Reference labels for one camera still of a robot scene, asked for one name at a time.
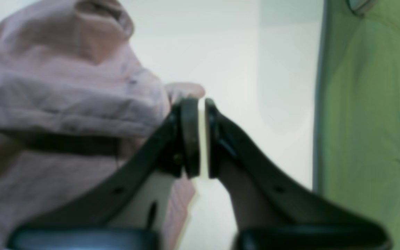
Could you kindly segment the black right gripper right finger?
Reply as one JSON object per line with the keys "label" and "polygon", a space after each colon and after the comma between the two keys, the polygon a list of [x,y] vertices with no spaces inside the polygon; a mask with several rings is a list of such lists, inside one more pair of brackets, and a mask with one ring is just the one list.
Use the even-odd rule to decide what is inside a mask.
{"label": "black right gripper right finger", "polygon": [[237,124],[205,100],[209,177],[227,190],[234,250],[390,250],[378,223],[315,195],[277,167]]}

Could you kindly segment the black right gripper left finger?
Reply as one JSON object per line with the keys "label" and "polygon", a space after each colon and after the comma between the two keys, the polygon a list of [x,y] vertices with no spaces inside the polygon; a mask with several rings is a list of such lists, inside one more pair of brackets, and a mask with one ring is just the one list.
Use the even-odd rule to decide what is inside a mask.
{"label": "black right gripper left finger", "polygon": [[198,100],[180,99],[146,144],[86,194],[18,226],[10,250],[159,250],[176,179],[200,174]]}

